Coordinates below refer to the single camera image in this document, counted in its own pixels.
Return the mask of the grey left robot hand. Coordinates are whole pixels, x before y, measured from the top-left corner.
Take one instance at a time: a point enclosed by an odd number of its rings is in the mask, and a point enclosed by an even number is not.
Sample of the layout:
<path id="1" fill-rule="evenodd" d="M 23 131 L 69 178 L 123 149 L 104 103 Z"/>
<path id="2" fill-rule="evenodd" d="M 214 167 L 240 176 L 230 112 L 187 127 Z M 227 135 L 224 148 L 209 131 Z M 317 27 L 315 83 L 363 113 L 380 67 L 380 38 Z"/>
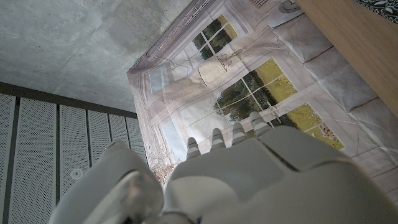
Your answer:
<path id="1" fill-rule="evenodd" d="M 348 157 L 289 126 L 249 116 L 231 147 L 194 138 L 166 186 L 121 140 L 62 198 L 50 223 L 396 223 L 397 209 Z"/>

